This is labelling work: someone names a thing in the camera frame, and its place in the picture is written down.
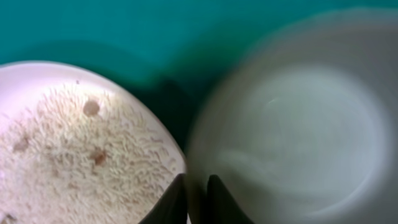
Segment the white paper cup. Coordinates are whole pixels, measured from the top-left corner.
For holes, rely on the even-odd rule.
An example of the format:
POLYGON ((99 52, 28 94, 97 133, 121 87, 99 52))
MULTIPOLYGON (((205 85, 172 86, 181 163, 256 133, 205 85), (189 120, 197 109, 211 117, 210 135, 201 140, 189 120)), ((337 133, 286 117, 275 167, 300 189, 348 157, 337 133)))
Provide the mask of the white paper cup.
POLYGON ((262 73, 225 118, 216 166, 256 221, 324 220, 379 191, 390 129, 371 92, 341 70, 262 73))

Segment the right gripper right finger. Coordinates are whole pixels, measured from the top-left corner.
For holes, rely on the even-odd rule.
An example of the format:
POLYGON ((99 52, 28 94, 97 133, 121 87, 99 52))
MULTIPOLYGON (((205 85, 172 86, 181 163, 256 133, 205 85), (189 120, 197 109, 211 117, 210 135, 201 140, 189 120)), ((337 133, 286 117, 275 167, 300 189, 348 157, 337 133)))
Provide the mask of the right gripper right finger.
POLYGON ((211 224, 254 224, 241 210, 218 175, 209 176, 206 219, 211 224))

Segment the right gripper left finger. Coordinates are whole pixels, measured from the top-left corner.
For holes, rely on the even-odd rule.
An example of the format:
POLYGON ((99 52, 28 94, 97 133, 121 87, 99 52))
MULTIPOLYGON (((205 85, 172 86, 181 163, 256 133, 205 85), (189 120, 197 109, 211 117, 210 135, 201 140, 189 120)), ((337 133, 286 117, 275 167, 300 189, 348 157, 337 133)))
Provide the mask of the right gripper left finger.
POLYGON ((185 174, 177 175, 139 224, 186 224, 188 205, 184 180, 185 174))

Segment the grey metal bowl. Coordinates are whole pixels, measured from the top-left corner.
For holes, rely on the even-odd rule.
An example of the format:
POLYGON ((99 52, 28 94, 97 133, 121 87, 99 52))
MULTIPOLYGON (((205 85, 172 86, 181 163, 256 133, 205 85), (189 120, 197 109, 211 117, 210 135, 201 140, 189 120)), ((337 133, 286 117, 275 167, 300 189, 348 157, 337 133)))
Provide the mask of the grey metal bowl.
POLYGON ((288 223, 397 222, 397 10, 349 9, 317 15, 289 25, 260 42, 211 95, 197 119, 187 148, 188 173, 193 183, 206 185, 216 174, 215 146, 227 111, 262 73, 296 66, 341 70, 363 84, 384 110, 391 153, 379 191, 362 206, 324 220, 288 223))

